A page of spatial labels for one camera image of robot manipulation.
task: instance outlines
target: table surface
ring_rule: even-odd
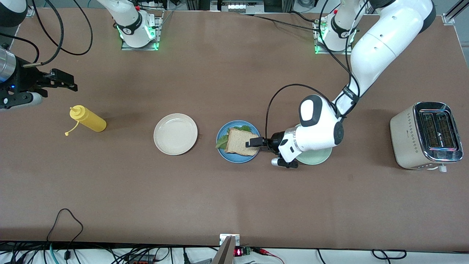
[[[77,9],[60,9],[64,47],[86,49],[88,27]],[[0,239],[45,240],[56,213],[70,208],[84,224],[80,241],[217,245],[220,233],[261,247],[469,248],[468,159],[448,173],[408,171],[395,161],[390,119],[417,101],[452,108],[469,139],[469,71],[454,28],[439,18],[376,81],[344,122],[345,139],[321,165],[273,167],[259,153],[245,164],[225,161],[215,137],[242,119],[264,130],[271,96],[290,83],[311,85],[333,99],[348,81],[329,56],[314,54],[308,30],[234,13],[175,12],[157,52],[120,51],[106,10],[86,9],[94,43],[85,56],[61,52],[43,71],[75,76],[79,92],[49,89],[36,107],[1,114]],[[40,10],[58,39],[58,23]],[[308,26],[295,15],[272,18]],[[365,16],[362,34],[376,16]],[[55,46],[35,18],[20,37],[46,60]],[[15,41],[13,51],[34,50]],[[299,122],[303,87],[283,91],[270,111],[269,134]],[[95,133],[78,126],[76,104],[102,116]],[[171,113],[191,116],[195,146],[180,156],[153,143],[156,123]],[[69,241],[79,226],[66,214],[52,240]]]

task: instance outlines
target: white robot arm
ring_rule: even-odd
[[[362,14],[363,0],[342,0],[337,14],[327,16],[323,36],[328,48],[346,47],[348,33],[354,31]],[[288,128],[268,140],[251,140],[246,146],[267,146],[278,158],[272,165],[296,168],[300,153],[337,146],[343,139],[342,119],[389,64],[435,19],[432,0],[370,0],[380,19],[358,41],[351,53],[353,78],[337,98],[329,103],[319,95],[310,95],[300,104],[301,126]]]
[[[156,37],[155,15],[144,10],[137,11],[128,0],[97,0],[113,16],[121,38],[130,47],[143,47]]]
[[[113,16],[122,39],[130,47],[143,47],[155,38],[155,16],[137,11],[128,0],[97,0]],[[0,0],[0,26],[15,27],[27,13],[26,0]],[[38,105],[47,97],[44,87],[64,87],[77,91],[74,77],[58,69],[49,73],[36,67],[24,67],[30,62],[0,47],[0,112]]]

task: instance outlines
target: mustard bottle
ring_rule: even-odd
[[[70,117],[76,120],[76,125],[70,131],[65,132],[66,136],[68,136],[68,134],[72,132],[79,123],[82,123],[95,132],[101,132],[106,128],[106,121],[98,117],[95,113],[91,112],[83,105],[75,105],[74,107],[70,107]]]

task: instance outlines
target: white floor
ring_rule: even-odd
[[[269,248],[269,252],[282,258],[285,264],[322,264],[318,252],[315,249],[280,249]],[[118,255],[128,252],[128,249],[115,249],[114,252]],[[63,260],[64,250],[56,251],[54,254],[59,264],[65,264]],[[157,254],[157,259],[161,259],[168,252],[168,249],[162,248]],[[192,263],[203,261],[213,258],[216,252],[211,248],[187,248],[189,260]],[[387,252],[390,257],[397,256],[395,252]],[[104,249],[79,249],[77,254],[82,264],[111,264],[114,261],[113,255]],[[387,264],[385,260],[379,260],[373,257],[370,251],[363,250],[326,250],[322,249],[321,254],[326,264]],[[26,257],[25,263],[29,261],[29,256]],[[11,259],[11,253],[0,255],[0,263],[7,263]],[[49,251],[46,251],[46,259],[48,264],[54,264]],[[168,256],[160,261],[160,264],[183,264],[184,259],[182,256],[182,248],[173,249],[173,261]],[[270,257],[262,256],[257,253],[251,253],[247,256],[236,257],[235,264],[282,264],[280,260]],[[69,264],[78,264],[75,255],[72,252],[72,257],[68,261]],[[469,263],[469,254],[460,253],[422,253],[422,252],[408,252],[407,257],[402,260],[391,260],[392,264],[467,264]],[[36,254],[32,264],[44,264],[43,254],[39,252]]]

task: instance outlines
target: green led light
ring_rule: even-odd
[[[153,28],[149,28],[147,26],[144,27],[145,31],[147,31],[148,37],[153,39],[155,38],[155,30]]]

